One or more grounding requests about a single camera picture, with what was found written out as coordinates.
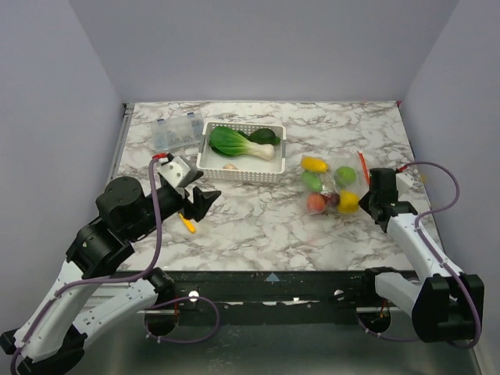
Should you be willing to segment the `yellow toy lemon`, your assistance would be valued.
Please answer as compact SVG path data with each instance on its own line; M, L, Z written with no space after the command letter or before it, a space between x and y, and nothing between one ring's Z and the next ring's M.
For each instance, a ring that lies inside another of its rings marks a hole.
M341 190L339 192L337 211L340 213L350 214L357 212L358 209L359 196L352 191Z

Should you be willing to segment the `lime green toy fruit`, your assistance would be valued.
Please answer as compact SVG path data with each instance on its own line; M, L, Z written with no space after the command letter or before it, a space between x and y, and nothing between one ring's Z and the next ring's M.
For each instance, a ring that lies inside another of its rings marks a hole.
M334 180L340 188L346 188L357 181L357 172L350 166L340 166L334 171Z

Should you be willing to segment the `clear orange zip bag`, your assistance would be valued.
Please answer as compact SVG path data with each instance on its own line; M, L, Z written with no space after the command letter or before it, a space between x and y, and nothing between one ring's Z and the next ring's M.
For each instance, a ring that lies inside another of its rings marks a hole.
M316 173L316 174L320 177L323 183L323 190L318 194L321 194L324 197L324 200L326 195L339 194L341 190L352 191L356 193L359 196L359 200L361 199L362 196L364 196L364 194L367 192L368 189L370 176L364 154L361 151L357 151L349 156L346 155L336 156L329 160L325 159L323 160L329 165L330 169L326 173ZM334 171L340 166L350 166L357 172L357 181L353 185L348 187L339 187L335 183ZM307 212L306 200L310 194L315 192L309 191L304 184L303 187L305 192L305 211ZM326 208L322 213L309 214L309 215L319 215L319 214L345 214L345 213L338 212L337 207L330 207L326 205Z

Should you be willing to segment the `white perforated plastic basket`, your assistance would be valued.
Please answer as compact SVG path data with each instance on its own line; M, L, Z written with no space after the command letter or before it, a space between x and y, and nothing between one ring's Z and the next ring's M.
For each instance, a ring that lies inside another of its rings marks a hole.
M274 147L274 157L270 161L250 155L225 156L214 152L209 146L209 135L218 126L242 130L246 134L260 128L270 128L281 139ZM196 166L205 177L216 180L233 180L250 183L277 183L284 174L286 166L287 132L280 124L228 123L210 121L203 129L203 141L198 151ZM237 170L224 170L223 166L232 163Z

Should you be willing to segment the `toy peach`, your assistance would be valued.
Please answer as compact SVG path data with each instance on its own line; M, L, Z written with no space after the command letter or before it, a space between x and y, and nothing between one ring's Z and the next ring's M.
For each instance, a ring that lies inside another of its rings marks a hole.
M309 214L322 213L326 208L324 197L318 193L312 193L306 200L306 210Z

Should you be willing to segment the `light green toy vegetable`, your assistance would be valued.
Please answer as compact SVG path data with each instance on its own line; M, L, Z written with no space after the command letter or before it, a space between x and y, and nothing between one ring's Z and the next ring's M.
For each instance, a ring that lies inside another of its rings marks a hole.
M303 184L309 191L320 193L323 190L323 183L317 174L311 173L309 171L303 171L301 174L301 179Z

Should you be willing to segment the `yellow toy corn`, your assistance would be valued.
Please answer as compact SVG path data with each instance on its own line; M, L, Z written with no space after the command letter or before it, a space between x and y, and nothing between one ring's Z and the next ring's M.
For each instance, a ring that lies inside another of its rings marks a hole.
M302 157L301 168L310 173L326 173L330 169L323 159L312 156Z

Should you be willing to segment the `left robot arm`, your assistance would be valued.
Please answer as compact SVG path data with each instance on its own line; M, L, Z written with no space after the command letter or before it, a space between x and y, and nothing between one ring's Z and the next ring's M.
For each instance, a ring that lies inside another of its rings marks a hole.
M77 233L34 315L22 327L2 334L1 347L12 357L11 373L66 374L114 324L142 309L184 301L156 262L163 221L176 213L200 221L221 193L195 187L193 195L189 198L166 180L150 195L133 177L112 180L96 200L98 217ZM151 232L156 233L156 246L146 269L115 277L134 253L133 244Z

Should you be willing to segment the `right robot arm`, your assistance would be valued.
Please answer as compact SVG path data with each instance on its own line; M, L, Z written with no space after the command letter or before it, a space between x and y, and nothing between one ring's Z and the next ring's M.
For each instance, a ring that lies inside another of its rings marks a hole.
M359 205L403 250L420 282L414 284L389 268L371 269L359 296L370 306L387 300L400 308L423 342L472 348L482 333L484 282L454 264L428 236L421 224L424 213L398 199L396 177L401 172L372 168L369 190Z

